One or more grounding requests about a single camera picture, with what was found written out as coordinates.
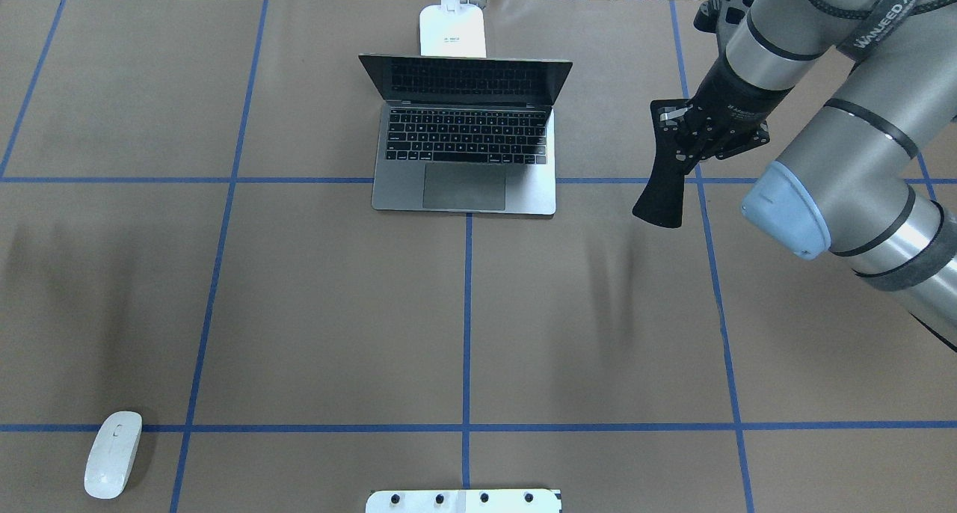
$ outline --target gray robotic arm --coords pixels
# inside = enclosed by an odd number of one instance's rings
[[[957,350],[957,220],[899,174],[957,115],[957,0],[711,0],[720,57],[690,100],[656,100],[633,214],[679,227],[702,159],[769,141],[763,119],[832,46],[857,61],[766,169],[742,213],[799,257],[830,250]]]

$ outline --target computer mouse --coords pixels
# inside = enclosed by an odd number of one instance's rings
[[[142,431],[143,417],[136,412],[120,411],[106,418],[86,459],[86,494],[105,500],[120,496],[133,468]]]

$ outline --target silver laptop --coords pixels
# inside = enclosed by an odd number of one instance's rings
[[[555,213],[571,62],[359,55],[383,100],[372,207]]]

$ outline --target space bar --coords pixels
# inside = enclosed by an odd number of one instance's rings
[[[477,152],[436,152],[431,158],[435,162],[488,162],[488,154]]]

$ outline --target gray tabletop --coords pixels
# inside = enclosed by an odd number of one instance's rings
[[[357,55],[417,53],[433,2],[0,1],[4,510],[529,486],[570,512],[954,510],[953,353],[738,214],[847,60],[657,229],[630,215],[648,103],[717,54],[696,3],[490,0],[489,56],[574,62],[558,212],[378,212]],[[954,128],[905,174],[951,207]],[[119,410],[146,428],[100,502],[83,466]]]

